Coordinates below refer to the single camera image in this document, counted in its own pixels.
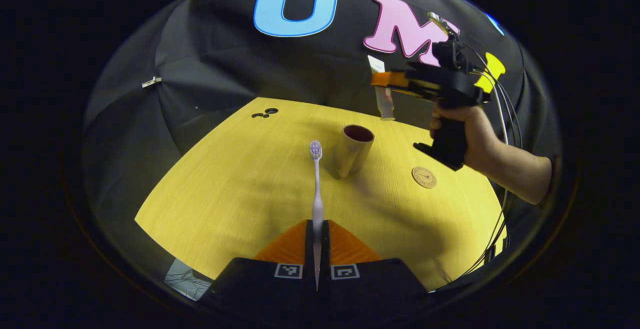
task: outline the toothbrush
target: toothbrush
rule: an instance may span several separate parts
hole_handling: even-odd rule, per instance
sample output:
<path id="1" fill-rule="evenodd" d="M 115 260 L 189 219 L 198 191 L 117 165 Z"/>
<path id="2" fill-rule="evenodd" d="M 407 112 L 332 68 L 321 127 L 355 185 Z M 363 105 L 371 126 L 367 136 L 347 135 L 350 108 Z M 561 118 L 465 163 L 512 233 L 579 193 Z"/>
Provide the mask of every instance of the toothbrush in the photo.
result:
<path id="1" fill-rule="evenodd" d="M 320 255 L 322 253 L 322 222 L 325 217 L 325 209 L 320 197 L 320 158 L 322 158 L 322 146 L 318 140 L 309 144 L 311 159 L 315 164 L 315 197 L 313 199 L 313 211 L 311 222 L 313 223 L 313 264 L 315 266 L 315 290 L 318 290 L 320 282 Z"/>

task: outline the table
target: table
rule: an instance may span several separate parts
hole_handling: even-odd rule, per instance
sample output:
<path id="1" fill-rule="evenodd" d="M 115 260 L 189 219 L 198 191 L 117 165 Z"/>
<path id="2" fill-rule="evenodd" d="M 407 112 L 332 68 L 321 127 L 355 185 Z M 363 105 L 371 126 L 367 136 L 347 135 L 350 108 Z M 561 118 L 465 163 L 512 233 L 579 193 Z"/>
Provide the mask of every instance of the table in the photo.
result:
<path id="1" fill-rule="evenodd" d="M 267 108 L 279 111 L 252 117 Z M 375 140 L 362 169 L 340 179 L 332 151 L 347 124 L 370 129 Z M 414 142 L 432 144 L 427 130 L 283 99 L 256 98 L 215 127 L 165 174 L 135 221 L 173 256 L 215 279 L 231 259 L 253 258 L 311 219 L 313 140 L 324 152 L 324 219 L 383 259 L 405 261 L 428 290 L 459 277 L 483 253 L 500 215 L 498 198 L 482 174 L 466 166 L 452 171 L 414 149 Z M 430 170 L 437 185 L 416 183 L 414 167 Z"/>

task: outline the black handle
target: black handle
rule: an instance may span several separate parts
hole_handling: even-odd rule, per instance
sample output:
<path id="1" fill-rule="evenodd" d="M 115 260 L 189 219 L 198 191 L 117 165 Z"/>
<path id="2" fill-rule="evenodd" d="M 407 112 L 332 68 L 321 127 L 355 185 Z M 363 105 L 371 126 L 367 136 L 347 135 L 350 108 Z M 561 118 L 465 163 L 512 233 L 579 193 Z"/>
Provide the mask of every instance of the black handle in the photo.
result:
<path id="1" fill-rule="evenodd" d="M 467 151 L 465 124 L 462 121 L 446 119 L 445 117 L 441 117 L 439 121 L 442 126 L 436 131 L 432 146 L 422 142 L 414 142 L 413 146 L 452 170 L 457 171 L 462 168 Z"/>

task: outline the human hand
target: human hand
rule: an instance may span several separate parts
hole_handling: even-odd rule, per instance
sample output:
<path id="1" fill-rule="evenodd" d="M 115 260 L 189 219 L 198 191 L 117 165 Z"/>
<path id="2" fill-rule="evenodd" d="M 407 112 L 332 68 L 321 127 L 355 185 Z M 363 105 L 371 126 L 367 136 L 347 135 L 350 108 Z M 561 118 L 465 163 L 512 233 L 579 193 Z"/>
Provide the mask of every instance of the human hand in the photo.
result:
<path id="1" fill-rule="evenodd" d="M 445 109 L 436 101 L 431 114 L 433 115 L 429 131 L 431 138 L 435 138 L 438 129 L 442 126 L 440 118 L 464 122 L 466 136 L 464 163 L 478 172 L 483 172 L 492 165 L 501 142 L 494 133 L 485 111 L 479 105 Z"/>

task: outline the metal clip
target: metal clip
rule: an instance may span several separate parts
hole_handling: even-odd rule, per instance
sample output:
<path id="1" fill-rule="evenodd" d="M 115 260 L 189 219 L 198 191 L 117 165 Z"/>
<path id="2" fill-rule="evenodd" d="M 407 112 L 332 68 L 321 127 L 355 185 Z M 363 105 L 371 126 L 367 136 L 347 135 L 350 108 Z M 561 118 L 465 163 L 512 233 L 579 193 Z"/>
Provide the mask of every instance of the metal clip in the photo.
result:
<path id="1" fill-rule="evenodd" d="M 162 81 L 162 78 L 160 78 L 158 76 L 158 78 L 156 78 L 155 76 L 153 77 L 153 79 L 149 80 L 149 81 L 145 81 L 144 83 L 142 83 L 142 88 L 146 88 L 148 86 L 154 85 L 155 83 L 160 83 Z"/>

